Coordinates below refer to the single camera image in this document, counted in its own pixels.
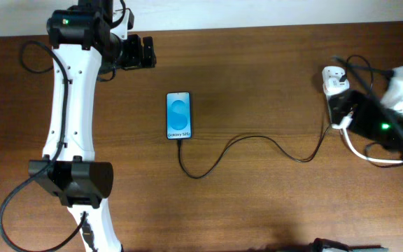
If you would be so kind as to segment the blue Galaxy smartphone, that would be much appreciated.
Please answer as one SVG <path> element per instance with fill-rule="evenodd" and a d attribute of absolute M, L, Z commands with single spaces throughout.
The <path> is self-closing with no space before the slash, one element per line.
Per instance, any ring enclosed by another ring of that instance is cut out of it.
<path fill-rule="evenodd" d="M 166 101 L 167 139 L 190 139 L 192 137 L 190 93 L 168 93 Z"/>

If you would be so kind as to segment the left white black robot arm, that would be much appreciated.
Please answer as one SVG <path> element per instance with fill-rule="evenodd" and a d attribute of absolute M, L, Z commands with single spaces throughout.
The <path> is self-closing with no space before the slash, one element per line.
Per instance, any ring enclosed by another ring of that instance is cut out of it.
<path fill-rule="evenodd" d="M 108 206 L 113 166 L 95 159 L 95 87 L 117 71 L 156 65 L 153 40 L 130 34 L 134 14 L 112 0 L 79 1 L 47 22 L 54 90 L 48 138 L 29 175 L 57 197 L 78 224 L 86 251 L 121 251 Z"/>

